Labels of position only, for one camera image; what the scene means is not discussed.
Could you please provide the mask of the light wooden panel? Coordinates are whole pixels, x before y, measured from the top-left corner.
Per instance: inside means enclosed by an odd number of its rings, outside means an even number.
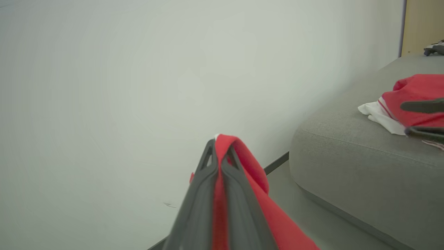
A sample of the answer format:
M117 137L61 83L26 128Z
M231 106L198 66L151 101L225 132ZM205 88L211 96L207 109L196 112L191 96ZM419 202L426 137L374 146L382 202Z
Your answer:
M406 0L401 57L444 40L444 0Z

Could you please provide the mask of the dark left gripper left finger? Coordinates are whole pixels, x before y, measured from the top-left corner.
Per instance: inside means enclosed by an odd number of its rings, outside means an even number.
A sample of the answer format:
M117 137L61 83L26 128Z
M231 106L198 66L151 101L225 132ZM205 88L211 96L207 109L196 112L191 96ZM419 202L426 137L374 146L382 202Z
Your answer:
M219 163L210 139L162 250L212 250L213 213Z

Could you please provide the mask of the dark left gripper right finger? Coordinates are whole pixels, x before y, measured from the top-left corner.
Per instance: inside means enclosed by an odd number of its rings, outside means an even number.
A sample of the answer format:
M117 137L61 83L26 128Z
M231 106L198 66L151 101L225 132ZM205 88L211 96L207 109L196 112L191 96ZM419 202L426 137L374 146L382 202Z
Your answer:
M233 147L222 160L221 172L227 197L229 250L279 250Z

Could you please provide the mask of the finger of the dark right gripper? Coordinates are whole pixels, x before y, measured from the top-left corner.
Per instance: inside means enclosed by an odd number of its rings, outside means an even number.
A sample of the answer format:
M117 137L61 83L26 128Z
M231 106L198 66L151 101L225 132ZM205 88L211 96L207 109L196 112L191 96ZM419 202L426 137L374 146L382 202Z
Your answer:
M423 114L444 113L444 98L428 101L411 101L401 104L401 109Z
M405 134L420 140L444 142L444 127L412 126L405 129Z

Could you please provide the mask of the small dark grey object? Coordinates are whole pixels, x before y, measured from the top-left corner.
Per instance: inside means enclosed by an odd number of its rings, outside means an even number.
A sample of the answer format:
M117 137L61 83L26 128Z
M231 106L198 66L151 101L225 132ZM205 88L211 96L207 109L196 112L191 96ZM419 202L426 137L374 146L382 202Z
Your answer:
M441 55L444 56L444 39L439 41L438 43L431 44L424 48L424 55Z

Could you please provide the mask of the red white striped jersey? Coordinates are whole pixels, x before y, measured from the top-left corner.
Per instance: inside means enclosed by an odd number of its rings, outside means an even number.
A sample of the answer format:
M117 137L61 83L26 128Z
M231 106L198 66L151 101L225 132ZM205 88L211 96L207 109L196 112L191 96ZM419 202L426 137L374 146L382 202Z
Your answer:
M362 104L358 110L391 134L406 136L407 127L444 127L444 112L408 112L401 109L401 104L439 98L444 98L444 74L415 74L398 80L391 91L375 102ZM444 151L444 142L421 141Z

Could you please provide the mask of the grey fabric sofa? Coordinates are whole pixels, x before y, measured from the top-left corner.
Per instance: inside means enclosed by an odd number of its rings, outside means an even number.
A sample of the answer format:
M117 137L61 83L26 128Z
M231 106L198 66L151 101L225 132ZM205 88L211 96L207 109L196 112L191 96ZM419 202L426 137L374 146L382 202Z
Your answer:
M444 73L444 56L398 58L320 108L295 132L290 172L312 199L394 248L444 250L444 151L357 109L417 73Z

